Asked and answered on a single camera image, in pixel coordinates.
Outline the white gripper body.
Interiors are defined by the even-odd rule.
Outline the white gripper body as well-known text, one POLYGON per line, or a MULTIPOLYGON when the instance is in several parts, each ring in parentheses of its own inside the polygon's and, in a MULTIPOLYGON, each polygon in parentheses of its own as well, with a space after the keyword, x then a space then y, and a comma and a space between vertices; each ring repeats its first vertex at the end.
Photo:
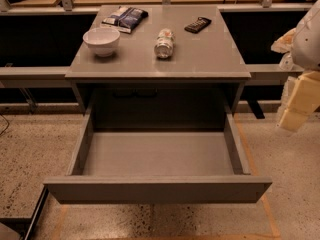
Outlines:
POLYGON ((296 29, 293 28, 279 37, 271 45, 271 50, 282 54, 279 67, 284 71, 291 71, 293 68, 293 59, 291 55, 291 47, 296 29))

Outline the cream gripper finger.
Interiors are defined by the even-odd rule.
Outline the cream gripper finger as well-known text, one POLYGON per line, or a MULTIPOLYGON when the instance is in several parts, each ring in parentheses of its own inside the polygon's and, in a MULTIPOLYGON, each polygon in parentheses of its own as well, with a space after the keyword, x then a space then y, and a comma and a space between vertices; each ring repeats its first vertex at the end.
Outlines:
POLYGON ((296 78, 295 87, 278 126, 297 132, 319 106, 320 72, 306 71, 296 78))
POLYGON ((281 104, 277 110, 276 120, 279 121, 287 107, 289 98, 295 87, 296 78, 289 76, 283 86, 282 95, 281 95, 281 104))

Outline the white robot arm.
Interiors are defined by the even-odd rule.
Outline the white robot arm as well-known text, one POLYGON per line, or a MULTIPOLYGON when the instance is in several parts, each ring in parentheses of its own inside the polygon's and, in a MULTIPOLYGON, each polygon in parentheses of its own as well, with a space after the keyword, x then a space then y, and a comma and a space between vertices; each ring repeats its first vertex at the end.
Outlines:
POLYGON ((317 0, 297 26, 271 46, 282 53, 279 67, 291 71, 303 69, 298 77, 289 77, 284 85, 277 126, 297 132, 309 116, 320 107, 320 1, 317 0))

